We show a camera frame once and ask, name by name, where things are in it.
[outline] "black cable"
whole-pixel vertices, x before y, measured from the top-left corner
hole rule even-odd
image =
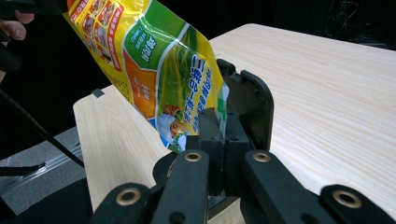
[[[64,145],[50,135],[25,109],[23,109],[17,102],[8,96],[3,90],[0,89],[0,99],[13,109],[21,118],[23,118],[38,134],[45,140],[49,141],[55,147],[62,151],[68,158],[75,161],[81,167],[84,167],[84,162],[70,152]]]

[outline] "plastic bag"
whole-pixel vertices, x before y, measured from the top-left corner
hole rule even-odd
[[[92,57],[165,146],[185,150],[208,107],[224,132],[228,88],[200,32],[155,0],[69,0],[68,8]]]

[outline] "human hand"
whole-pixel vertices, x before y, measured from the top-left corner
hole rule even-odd
[[[23,25],[31,22],[35,18],[35,15],[15,11],[15,17],[17,21],[3,21],[0,19],[0,29],[13,39],[23,40],[26,37],[26,29]],[[5,72],[0,70],[0,82],[3,80],[5,74]]]

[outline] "wood grain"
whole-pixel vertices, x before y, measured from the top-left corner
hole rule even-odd
[[[271,151],[315,193],[342,184],[396,219],[396,52],[248,24],[212,39],[275,101]]]
[[[155,185],[152,168],[170,151],[159,134],[114,87],[74,105],[92,208],[124,183]]]
[[[396,52],[256,24],[210,42],[217,58],[269,86],[271,151],[307,189],[350,186],[396,219]],[[104,92],[74,106],[94,209],[119,184],[152,186],[168,153],[113,86]]]

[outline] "black mechanical arm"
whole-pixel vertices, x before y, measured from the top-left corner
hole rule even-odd
[[[127,183],[111,190],[91,224],[206,223],[240,199],[246,223],[395,223],[358,191],[342,185],[320,195],[305,189],[271,152],[274,101],[266,84],[218,59],[230,87],[225,138],[213,108],[199,114],[199,135],[186,151],[154,166],[152,188]]]

